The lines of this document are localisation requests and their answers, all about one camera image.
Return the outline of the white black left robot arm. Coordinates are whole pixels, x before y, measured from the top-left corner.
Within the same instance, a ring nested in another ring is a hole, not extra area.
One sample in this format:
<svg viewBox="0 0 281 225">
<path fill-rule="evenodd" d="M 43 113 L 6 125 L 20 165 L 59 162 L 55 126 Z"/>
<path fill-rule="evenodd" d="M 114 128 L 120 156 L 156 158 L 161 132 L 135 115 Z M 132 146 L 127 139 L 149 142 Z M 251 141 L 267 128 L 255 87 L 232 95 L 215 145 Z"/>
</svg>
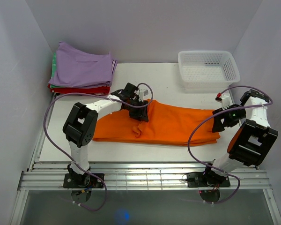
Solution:
<svg viewBox="0 0 281 225">
<path fill-rule="evenodd" d="M 127 110 L 130 118 L 148 122 L 150 101 L 144 99 L 147 95 L 148 90 L 127 83 L 124 89 L 112 92 L 103 100 L 86 105 L 80 102 L 74 104 L 63 126 L 63 133 L 73 158 L 68 172 L 79 187 L 85 187 L 90 182 L 90 175 L 86 173 L 90 171 L 88 144 L 94 138 L 97 121 L 113 112 Z"/>
</svg>

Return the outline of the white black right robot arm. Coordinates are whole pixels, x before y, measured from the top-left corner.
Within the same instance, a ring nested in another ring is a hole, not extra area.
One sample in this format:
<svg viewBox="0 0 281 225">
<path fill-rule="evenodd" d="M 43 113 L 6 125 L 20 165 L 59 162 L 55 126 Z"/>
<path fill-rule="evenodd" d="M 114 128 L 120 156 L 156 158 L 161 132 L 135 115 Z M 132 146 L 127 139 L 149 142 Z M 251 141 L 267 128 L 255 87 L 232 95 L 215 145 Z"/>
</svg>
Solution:
<svg viewBox="0 0 281 225">
<path fill-rule="evenodd" d="M 267 120 L 269 96 L 250 89 L 243 94 L 239 105 L 228 105 L 227 97 L 217 97 L 216 100 L 221 102 L 222 107 L 212 112 L 213 133 L 231 128 L 243 120 L 227 152 L 209 163 L 202 174 L 206 186 L 224 184 L 227 187 L 229 172 L 242 166 L 258 166 L 263 162 L 278 138 L 278 131 L 271 128 Z"/>
</svg>

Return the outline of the orange trousers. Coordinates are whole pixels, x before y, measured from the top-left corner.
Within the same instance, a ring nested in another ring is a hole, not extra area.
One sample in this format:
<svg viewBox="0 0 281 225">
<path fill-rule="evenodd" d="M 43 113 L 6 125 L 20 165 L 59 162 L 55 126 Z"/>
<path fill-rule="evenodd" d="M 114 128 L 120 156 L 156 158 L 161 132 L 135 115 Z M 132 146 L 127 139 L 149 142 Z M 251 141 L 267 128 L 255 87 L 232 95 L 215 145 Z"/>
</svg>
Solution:
<svg viewBox="0 0 281 225">
<path fill-rule="evenodd" d="M 200 146 L 216 143 L 213 120 L 194 129 L 212 115 L 212 110 L 182 108 L 154 100 L 148 106 L 148 122 L 129 117 L 127 110 L 113 112 L 97 121 L 93 141 Z"/>
</svg>

